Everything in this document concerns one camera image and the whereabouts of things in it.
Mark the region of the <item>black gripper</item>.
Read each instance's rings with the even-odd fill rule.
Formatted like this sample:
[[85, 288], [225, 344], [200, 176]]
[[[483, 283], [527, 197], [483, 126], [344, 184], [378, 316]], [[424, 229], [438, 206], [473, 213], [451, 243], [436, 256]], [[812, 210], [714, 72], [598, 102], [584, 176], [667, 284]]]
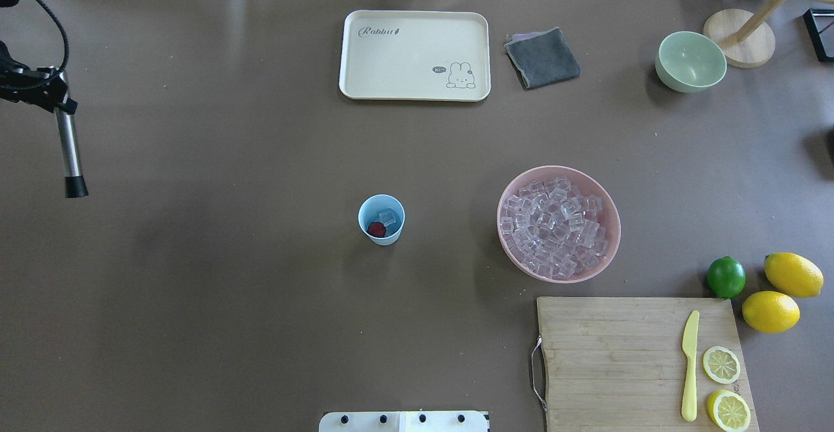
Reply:
[[31, 70], [12, 58], [8, 46], [1, 43], [1, 93], [10, 102], [26, 102], [44, 109], [56, 109], [75, 115], [78, 103], [66, 96], [66, 82], [61, 78], [65, 66]]

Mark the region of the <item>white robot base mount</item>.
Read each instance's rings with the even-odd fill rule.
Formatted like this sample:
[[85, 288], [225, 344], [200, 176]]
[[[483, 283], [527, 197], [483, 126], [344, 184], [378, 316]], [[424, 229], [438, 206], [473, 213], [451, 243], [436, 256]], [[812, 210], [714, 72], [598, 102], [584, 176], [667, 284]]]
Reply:
[[489, 431], [489, 413], [477, 410], [331, 412], [319, 431]]

